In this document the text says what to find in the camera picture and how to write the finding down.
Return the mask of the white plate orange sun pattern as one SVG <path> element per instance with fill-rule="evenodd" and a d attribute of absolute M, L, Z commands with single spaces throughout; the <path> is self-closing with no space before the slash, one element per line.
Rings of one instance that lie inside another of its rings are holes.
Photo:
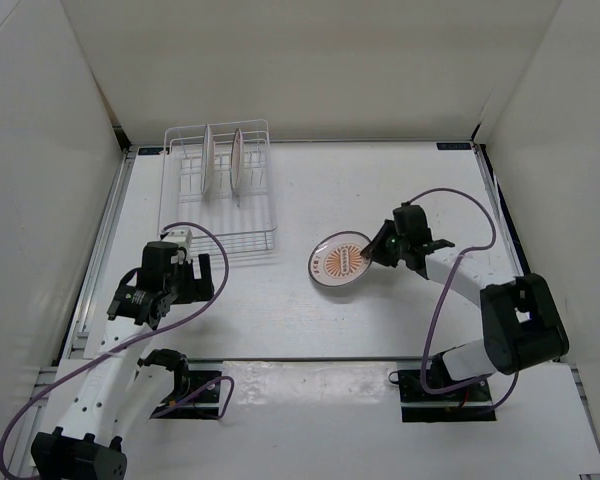
<path fill-rule="evenodd" d="M 352 230 L 326 237 L 309 256 L 309 278 L 324 288 L 340 288 L 356 282 L 371 266 L 371 261 L 362 255 L 370 242 L 368 236 Z"/>

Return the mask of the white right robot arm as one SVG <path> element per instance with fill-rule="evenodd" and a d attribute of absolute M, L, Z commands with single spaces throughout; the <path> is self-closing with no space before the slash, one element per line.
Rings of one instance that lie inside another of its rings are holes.
<path fill-rule="evenodd" d="M 557 360 L 570 349 L 545 278 L 536 273 L 500 275 L 470 259 L 473 251 L 434 239 L 424 210 L 411 203 L 394 209 L 392 219 L 362 251 L 373 263 L 385 267 L 404 263 L 422 278 L 442 285 L 425 339 L 420 384 L 426 393 L 444 400 L 495 373 L 517 374 Z M 433 354 L 433 335 L 450 292 L 479 309 L 482 336 Z"/>

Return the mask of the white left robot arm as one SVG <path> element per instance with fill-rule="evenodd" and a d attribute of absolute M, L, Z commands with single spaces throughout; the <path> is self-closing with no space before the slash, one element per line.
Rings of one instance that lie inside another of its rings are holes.
<path fill-rule="evenodd" d="M 188 392 L 186 356 L 145 349 L 172 306 L 207 302 L 215 293 L 209 255 L 191 259 L 190 244 L 185 230 L 147 243 L 140 266 L 119 281 L 95 365 L 53 431 L 39 432 L 33 441 L 40 478 L 123 478 L 123 446 L 135 423 L 149 418 L 162 401 Z"/>

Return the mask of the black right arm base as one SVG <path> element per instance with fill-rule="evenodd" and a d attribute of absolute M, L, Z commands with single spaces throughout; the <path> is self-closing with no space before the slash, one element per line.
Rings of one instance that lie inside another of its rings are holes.
<path fill-rule="evenodd" d="M 486 381 L 443 395 L 425 392 L 417 369 L 394 370 L 388 381 L 399 391 L 403 423 L 495 422 L 491 390 Z"/>

